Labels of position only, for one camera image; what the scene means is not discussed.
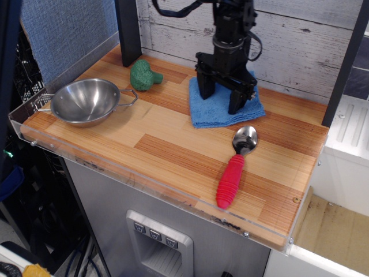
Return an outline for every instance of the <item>red handle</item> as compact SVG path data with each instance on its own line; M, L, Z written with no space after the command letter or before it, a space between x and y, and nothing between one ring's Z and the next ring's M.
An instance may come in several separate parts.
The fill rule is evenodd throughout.
M241 179L244 157L240 154L234 155L228 162L217 189L217 205L226 209L236 196L238 184Z

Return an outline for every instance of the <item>spoon head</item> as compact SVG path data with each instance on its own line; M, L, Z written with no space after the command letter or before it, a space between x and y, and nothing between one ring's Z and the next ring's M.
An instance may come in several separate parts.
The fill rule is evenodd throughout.
M245 126L237 131L233 138L233 148L237 154L245 156L255 149L258 135L254 127Z

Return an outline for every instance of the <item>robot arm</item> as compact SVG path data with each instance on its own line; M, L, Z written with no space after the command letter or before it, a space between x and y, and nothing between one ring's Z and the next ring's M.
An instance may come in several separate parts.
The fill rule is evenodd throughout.
M256 25L257 16L253 0L197 0L191 5L175 12L161 10L157 0L152 0L155 9L162 16L186 17L203 3L213 4L214 25L213 37L214 54L197 53L196 65L200 94L203 99L214 93L215 83L229 88L229 114L235 114L247 100L255 96L256 79L247 71L247 61L255 61L259 54L250 59L248 57L251 39L255 39L261 46L261 40L250 30Z

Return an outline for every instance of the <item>black cable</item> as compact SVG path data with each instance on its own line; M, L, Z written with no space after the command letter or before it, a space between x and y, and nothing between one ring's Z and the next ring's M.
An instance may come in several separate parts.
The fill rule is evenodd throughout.
M256 60L260 57L261 52L262 52L262 50L263 50L263 44L262 44L262 42L261 42L261 39L260 39L257 35L255 35L254 33L252 33L252 32L250 32L250 31L249 31L249 32L247 33L247 35L248 35L249 37L251 37L252 39L256 40L256 41L260 44L260 51L259 51L258 55L257 55L255 58L253 58L253 59L250 59L250 58L247 56L247 53L246 53L246 47L244 47L245 55L246 55L247 60L248 60L248 61L250 61L250 62L254 62L254 61L256 61Z
M85 277L86 276L86 274L87 274L87 268L88 268L88 264L89 264L89 262L90 261L92 261L92 259L91 259L91 255L92 255L92 252L93 252L93 249L95 248L95 245L92 245L92 248L91 248L91 252L90 252L90 255L88 256L88 262L86 263L86 266L85 266L85 268L84 268L84 270L83 270L83 273L82 273L82 277Z
M33 82L31 81L31 79L30 79L30 78L29 78L29 76L28 76L28 72L27 72L27 70L26 70L26 68L25 68L25 66L24 66L24 64L23 64L23 61L22 61L19 57L17 57L17 59L18 59L18 62L20 63L20 65L22 66L22 68L23 68L23 70L24 70L24 73L25 73L25 75L26 75L26 77L27 77L28 81L31 83L31 86L32 86Z
M65 277L68 277L69 275L69 271L70 271L70 268L71 268L71 265L73 264L73 261L74 259L76 258L77 254L81 254L82 252L80 251L80 248L78 247L74 253L73 253L73 256L70 258L70 261L68 263L68 266L67 266L67 269L65 271ZM94 267L96 273L97 273L97 277L101 277L101 272L99 270L99 268L97 267L97 265L95 264L95 262L91 259L91 257L88 258L88 263L91 263L92 266Z
M160 9L156 0L152 0L152 3L154 4L155 9L157 10L157 12L160 15L167 16L167 17L177 17L177 18L183 18L183 17L188 16L190 14L190 12L192 12L194 9L197 9L202 4L201 1L195 1L191 5L183 8L182 10L180 10L178 12L174 12L172 10L162 10L162 9Z
M14 264L0 262L0 272L6 277L22 277L22 273Z
M83 250L81 252L81 257L78 261L78 264L77 264L77 268L76 268L76 271L74 273L74 277L78 277L78 273L80 272L81 270L81 266L82 266L82 262L83 262L83 258L84 256L86 255L86 251L87 251L87 248L88 248L88 241L89 241L89 235L86 237L85 239L85 244L83 246Z

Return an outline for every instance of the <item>wire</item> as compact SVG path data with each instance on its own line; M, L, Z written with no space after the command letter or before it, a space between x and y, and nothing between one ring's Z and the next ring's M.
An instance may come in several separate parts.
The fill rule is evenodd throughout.
M89 264L89 262L91 261L91 255L92 255L92 252L93 252L94 248L95 248L95 245L94 245L94 244L92 244L91 250L89 251L89 255L88 255L88 257L87 257L86 265L85 265L85 267L84 267L84 269L83 269L83 272L82 272L82 277L86 277L88 264Z
M245 52L245 55L246 55L246 58L247 58L247 60L248 61L250 61L250 62L254 62L254 61L256 61L259 57L260 57L260 55L261 55L261 52L262 52L262 50L263 50L263 44L262 44L262 42L261 42L261 39L257 36L257 35L255 35L254 33L252 33L252 32L248 32L247 33L247 35L249 36L249 37L251 37L252 39L254 39L254 40L256 40L259 44L260 44L260 51L259 51L259 53L257 54L257 56L255 57L255 58L252 58L252 59L250 59L249 57L248 57L248 55L247 55L247 53L246 53L246 50L247 50L247 47L243 47L244 48L244 52Z
M152 3L157 10L157 12L162 16L168 16L168 17L177 17L177 18L183 18L186 17L192 12L194 9L197 9L201 6L202 1L195 1L191 5L183 8L182 10L178 12L174 12L172 10L162 10L159 8L159 5L157 4L157 0L152 0Z
M73 253L73 256L69 260L67 269L65 271L65 277L68 277L69 271L70 271L70 268L71 268L71 265L73 264L73 261L76 258L77 254L81 254L82 253L82 251L80 250L80 246L81 246L81 244L77 247L77 249ZM88 263L92 264L92 266L94 267L94 269L95 269L95 271L97 273L97 277L101 277L101 272L100 272L99 268L97 267L97 265L95 264L95 262L91 259L91 257L88 258Z
M23 61L22 61L19 57L17 57L17 59L18 59L19 63L21 64L21 66L22 66L22 68L23 68L23 70L24 70L24 73L25 73L25 75L26 75L26 77L27 77L28 81L31 83L31 86L32 86L33 82L32 82L32 80L31 80L31 79L29 78L29 76L28 76L28 72L27 72L27 70L26 70L26 68L25 68L25 66L24 66L24 64L23 64Z

